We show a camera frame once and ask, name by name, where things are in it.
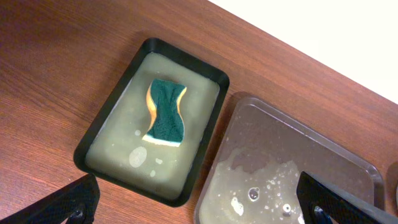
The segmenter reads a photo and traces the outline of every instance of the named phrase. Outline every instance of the wooden table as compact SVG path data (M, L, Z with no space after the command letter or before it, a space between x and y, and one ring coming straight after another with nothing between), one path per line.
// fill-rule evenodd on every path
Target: wooden table
M374 164L396 212L398 105L269 34L204 0L10 0L0 4L0 219L84 175L73 151L148 37L224 70L231 86L190 201L170 208L98 179L96 223L192 223L232 110L248 94Z

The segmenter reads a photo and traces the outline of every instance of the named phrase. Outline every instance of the soapy water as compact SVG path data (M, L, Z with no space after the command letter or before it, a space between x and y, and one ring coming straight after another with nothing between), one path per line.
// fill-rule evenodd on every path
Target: soapy water
M200 223L304 224L295 193L299 171L294 162L279 164L270 158L253 173L243 171L242 166L232 169L235 157L242 152L244 149L235 149L216 165L199 208Z

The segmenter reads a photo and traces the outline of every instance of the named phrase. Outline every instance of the black tray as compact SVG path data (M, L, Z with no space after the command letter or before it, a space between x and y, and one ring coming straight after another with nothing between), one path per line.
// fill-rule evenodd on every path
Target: black tray
M200 141L199 148L193 160L192 167L188 173L187 180L185 181L185 184L183 186L182 193L175 200L168 200L166 198L145 191L144 189L139 189L133 185L127 184L107 174L98 172L97 170L94 170L85 164L85 157L91 146L91 143L94 141L94 138L100 131L103 123L105 122L106 118L108 117L114 105L116 104L117 100L121 96L123 90L127 87L127 84L136 73L143 59L147 54L151 52L161 54L167 57L168 59L172 60L173 62L182 65L185 68L190 69L206 78L209 78L210 80L214 81L220 86L220 92L218 93L213 111L211 112L209 118L209 122L207 123L205 131L203 133L203 138ZM97 116L95 117L94 121L88 128L87 132L81 139L79 145L77 146L75 153L73 155L73 160L75 162L75 165L77 166L77 168L79 168L82 171L93 173L97 177L100 177L104 180L125 187L129 190L135 191L141 195L154 199L158 202L162 202L166 205L172 207L183 205L185 202L188 201L191 192L193 190L193 186L195 185L195 181L198 178L199 171L203 163L204 156L206 154L206 150L210 142L215 124L217 122L217 118L220 113L221 107L223 105L228 87L229 87L229 78L223 71L164 42L163 40L157 38L150 38L145 40L144 43L141 45L140 49L138 50L137 54L131 60L123 76L118 81L118 84L116 84L112 93L105 101L105 104L98 112Z

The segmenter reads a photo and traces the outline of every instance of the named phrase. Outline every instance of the wood grain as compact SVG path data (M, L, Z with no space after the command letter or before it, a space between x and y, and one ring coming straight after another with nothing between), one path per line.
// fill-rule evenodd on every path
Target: wood grain
M398 105L212 3L1 1L0 219L84 175L73 151L148 37L224 70L231 86L190 201L170 208L99 179L96 223L193 223L234 105L248 94L374 164L396 214Z

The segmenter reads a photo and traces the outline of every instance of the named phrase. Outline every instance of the gray tray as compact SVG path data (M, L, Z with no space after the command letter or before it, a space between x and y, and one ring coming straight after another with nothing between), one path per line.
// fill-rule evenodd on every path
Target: gray tray
M242 99L201 192L195 223L300 223L294 204L303 170L384 208L382 177L373 165L261 100ZM248 195L252 187L260 193L255 202ZM285 203L295 209L289 217L280 212Z

